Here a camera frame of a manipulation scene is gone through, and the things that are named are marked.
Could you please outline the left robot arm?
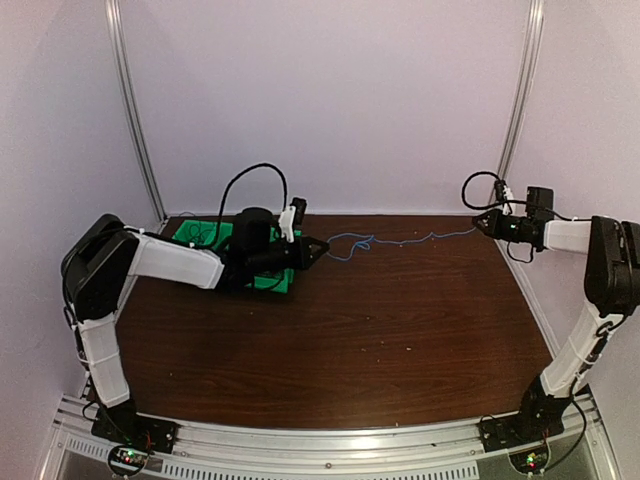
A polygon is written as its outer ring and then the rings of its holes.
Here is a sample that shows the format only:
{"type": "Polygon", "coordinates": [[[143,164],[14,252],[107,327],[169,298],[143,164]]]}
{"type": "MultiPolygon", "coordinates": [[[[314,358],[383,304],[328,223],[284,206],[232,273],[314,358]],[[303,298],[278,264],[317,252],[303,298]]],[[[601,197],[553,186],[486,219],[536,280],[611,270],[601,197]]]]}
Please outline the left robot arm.
{"type": "Polygon", "coordinates": [[[279,215],[259,208],[236,214],[228,235],[215,224],[205,242],[166,238],[101,216],[61,263],[64,314],[100,408],[98,419],[123,444],[137,442],[144,424],[125,379],[116,312],[131,277],[149,277],[203,290],[236,290],[289,270],[308,270],[328,253],[327,242],[301,235],[305,202],[297,198],[279,215]]]}

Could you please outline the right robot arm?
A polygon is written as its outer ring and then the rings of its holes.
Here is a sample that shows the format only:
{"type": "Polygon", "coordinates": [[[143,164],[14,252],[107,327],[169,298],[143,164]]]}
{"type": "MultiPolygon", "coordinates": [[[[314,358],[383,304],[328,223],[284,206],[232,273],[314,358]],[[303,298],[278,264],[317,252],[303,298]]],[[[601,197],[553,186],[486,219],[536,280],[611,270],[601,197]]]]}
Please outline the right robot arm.
{"type": "Polygon", "coordinates": [[[484,235],[532,253],[563,251],[586,257],[584,305],[577,324],[554,360],[532,381],[512,422],[519,440],[530,442],[561,421],[586,373],[610,336],[639,306],[639,226],[594,215],[569,218],[553,209],[549,188],[531,187],[522,216],[507,183],[494,181],[495,200],[477,207],[473,225],[484,235]]]}

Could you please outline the green plastic bin right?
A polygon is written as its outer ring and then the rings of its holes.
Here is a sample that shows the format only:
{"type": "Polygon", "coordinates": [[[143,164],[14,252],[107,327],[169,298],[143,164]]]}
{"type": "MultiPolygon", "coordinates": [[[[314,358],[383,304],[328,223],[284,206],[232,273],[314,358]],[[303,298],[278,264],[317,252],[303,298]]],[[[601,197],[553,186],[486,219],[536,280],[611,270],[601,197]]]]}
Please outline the green plastic bin right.
{"type": "MultiPolygon", "coordinates": [[[[274,225],[263,224],[252,226],[250,233],[242,251],[243,266],[251,275],[249,286],[255,290],[287,293],[295,270],[276,270],[273,264],[272,242],[283,239],[280,230],[274,225]]],[[[298,236],[302,236],[300,230],[295,231],[295,237],[298,236]]]]}

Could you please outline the green plastic bin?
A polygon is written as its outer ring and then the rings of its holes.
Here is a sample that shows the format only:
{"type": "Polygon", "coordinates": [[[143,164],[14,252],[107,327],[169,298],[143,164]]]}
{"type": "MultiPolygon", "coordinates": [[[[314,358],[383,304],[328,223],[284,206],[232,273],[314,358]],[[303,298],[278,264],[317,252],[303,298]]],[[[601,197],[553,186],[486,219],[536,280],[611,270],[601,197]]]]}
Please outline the green plastic bin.
{"type": "Polygon", "coordinates": [[[172,239],[195,246],[215,248],[220,226],[218,222],[204,220],[184,220],[173,234],[172,239]]]}
{"type": "MultiPolygon", "coordinates": [[[[272,242],[283,239],[280,230],[274,225],[263,224],[252,226],[250,233],[242,251],[243,266],[251,275],[249,286],[255,290],[287,293],[295,270],[276,270],[273,264],[272,242]]],[[[295,237],[298,236],[302,236],[300,230],[295,231],[295,237]]]]}
{"type": "Polygon", "coordinates": [[[217,237],[216,249],[225,250],[232,244],[234,233],[234,224],[230,222],[221,222],[220,231],[217,237]]]}

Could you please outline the green plastic bin middle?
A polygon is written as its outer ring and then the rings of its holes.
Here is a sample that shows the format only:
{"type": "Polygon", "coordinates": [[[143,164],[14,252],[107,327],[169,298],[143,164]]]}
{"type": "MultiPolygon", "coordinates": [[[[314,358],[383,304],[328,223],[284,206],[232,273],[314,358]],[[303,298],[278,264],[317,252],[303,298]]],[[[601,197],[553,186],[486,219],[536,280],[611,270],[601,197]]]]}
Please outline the green plastic bin middle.
{"type": "Polygon", "coordinates": [[[225,250],[232,244],[234,233],[234,224],[230,222],[221,222],[220,231],[217,237],[216,249],[225,250]]]}

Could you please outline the green plastic bin left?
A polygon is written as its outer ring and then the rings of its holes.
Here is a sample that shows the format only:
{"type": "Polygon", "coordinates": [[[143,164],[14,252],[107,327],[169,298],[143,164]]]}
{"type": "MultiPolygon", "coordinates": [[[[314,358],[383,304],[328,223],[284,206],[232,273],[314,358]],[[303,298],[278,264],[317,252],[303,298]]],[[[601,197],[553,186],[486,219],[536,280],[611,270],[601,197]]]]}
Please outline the green plastic bin left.
{"type": "Polygon", "coordinates": [[[218,222],[204,220],[184,220],[173,234],[172,239],[195,246],[215,248],[220,226],[218,222]]]}

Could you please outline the right aluminium frame post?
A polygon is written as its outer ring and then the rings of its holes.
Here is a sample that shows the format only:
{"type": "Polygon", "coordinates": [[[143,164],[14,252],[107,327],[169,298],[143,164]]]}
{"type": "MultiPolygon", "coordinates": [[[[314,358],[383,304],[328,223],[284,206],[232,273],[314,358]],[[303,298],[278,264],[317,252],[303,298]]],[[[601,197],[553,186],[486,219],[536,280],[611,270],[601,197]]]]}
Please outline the right aluminium frame post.
{"type": "Polygon", "coordinates": [[[519,73],[497,168],[497,174],[502,179],[508,176],[514,162],[542,43],[545,2],[543,0],[530,0],[528,7],[519,73]]]}

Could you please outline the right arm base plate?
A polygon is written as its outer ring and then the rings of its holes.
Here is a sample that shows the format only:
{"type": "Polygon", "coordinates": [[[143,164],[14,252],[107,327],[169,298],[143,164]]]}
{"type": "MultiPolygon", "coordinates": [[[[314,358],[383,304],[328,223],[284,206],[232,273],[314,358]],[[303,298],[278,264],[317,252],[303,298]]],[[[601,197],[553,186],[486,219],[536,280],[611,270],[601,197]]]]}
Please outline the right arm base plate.
{"type": "Polygon", "coordinates": [[[544,438],[564,432],[561,419],[549,420],[543,416],[529,418],[521,413],[502,417],[484,416],[477,427],[487,453],[541,442],[544,438]]]}

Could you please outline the aluminium front rail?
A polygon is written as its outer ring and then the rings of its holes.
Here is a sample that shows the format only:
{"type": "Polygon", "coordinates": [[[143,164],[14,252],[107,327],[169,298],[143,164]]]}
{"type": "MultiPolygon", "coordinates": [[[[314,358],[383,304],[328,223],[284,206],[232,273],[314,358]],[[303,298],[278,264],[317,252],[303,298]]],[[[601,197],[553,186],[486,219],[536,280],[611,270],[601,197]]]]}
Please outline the aluminium front rail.
{"type": "Polygon", "coordinates": [[[478,419],[341,430],[177,424],[171,453],[155,453],[138,479],[527,479],[516,467],[548,454],[545,479],[618,479],[620,469],[594,399],[577,397],[564,431],[540,443],[489,452],[478,419]]]}

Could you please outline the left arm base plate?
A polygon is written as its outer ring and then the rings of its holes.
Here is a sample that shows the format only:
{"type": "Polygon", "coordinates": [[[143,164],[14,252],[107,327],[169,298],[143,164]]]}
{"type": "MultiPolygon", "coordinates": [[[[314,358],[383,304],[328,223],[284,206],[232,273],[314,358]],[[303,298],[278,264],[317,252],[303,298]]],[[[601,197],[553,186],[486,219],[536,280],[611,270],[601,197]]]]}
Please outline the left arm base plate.
{"type": "Polygon", "coordinates": [[[95,437],[151,453],[173,452],[178,424],[173,421],[135,415],[113,419],[99,413],[91,427],[95,437]]]}

